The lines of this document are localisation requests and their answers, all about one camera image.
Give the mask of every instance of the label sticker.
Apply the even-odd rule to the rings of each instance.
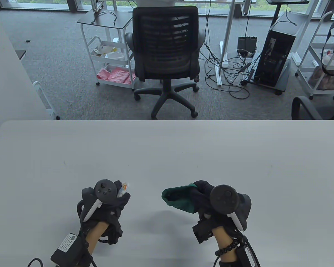
[[[250,264],[251,264],[251,267],[255,267],[256,264],[255,264],[255,262],[254,262],[254,259],[252,258],[252,255],[251,255],[251,252],[250,252],[249,247],[246,247],[246,248],[245,248],[245,252],[246,252],[247,257],[249,258],[249,262],[250,262]]]
[[[58,247],[58,249],[66,253],[76,239],[77,239],[76,235],[73,234],[67,235],[63,240],[62,244]]]

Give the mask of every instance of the black pc case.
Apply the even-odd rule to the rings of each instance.
[[[254,80],[260,84],[276,85],[293,42],[305,22],[304,14],[287,13],[287,17],[283,13],[267,34],[254,76]]]

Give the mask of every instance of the gray carpet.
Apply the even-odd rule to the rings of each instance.
[[[39,81],[45,92],[64,120],[148,120],[157,96],[143,95],[135,101],[130,89],[109,85],[95,85],[79,25],[76,21],[82,13],[42,11],[0,11],[0,20],[16,50],[27,50],[22,64],[32,82]],[[205,18],[200,18],[200,27],[205,27]],[[219,41],[225,33],[226,18],[210,18],[211,49],[218,56]],[[248,35],[257,36],[258,48],[262,50],[270,19],[250,19]],[[230,56],[236,49],[237,37],[245,32],[246,19],[235,19],[229,41]],[[311,22],[299,48],[302,56],[317,26]],[[100,28],[87,26],[87,38],[102,36]],[[290,119],[292,99],[304,95],[294,75],[290,75],[284,94],[276,96],[272,91],[248,85],[250,97],[246,100],[232,98],[229,93],[209,88],[205,81],[204,61],[200,62],[200,90],[193,93],[186,89],[181,95],[196,106],[199,120],[270,120]],[[137,88],[160,86],[159,81],[138,82]],[[334,104],[330,96],[315,97],[316,105]],[[158,119],[190,120],[190,112],[172,100],[157,114]]]

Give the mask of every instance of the white wall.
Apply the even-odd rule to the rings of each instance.
[[[8,120],[48,120],[46,108],[0,23],[0,125]]]

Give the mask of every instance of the green fabric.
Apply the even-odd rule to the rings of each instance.
[[[195,213],[195,208],[190,200],[190,188],[197,187],[195,184],[167,188],[162,192],[162,199],[168,206],[183,210],[189,213]]]

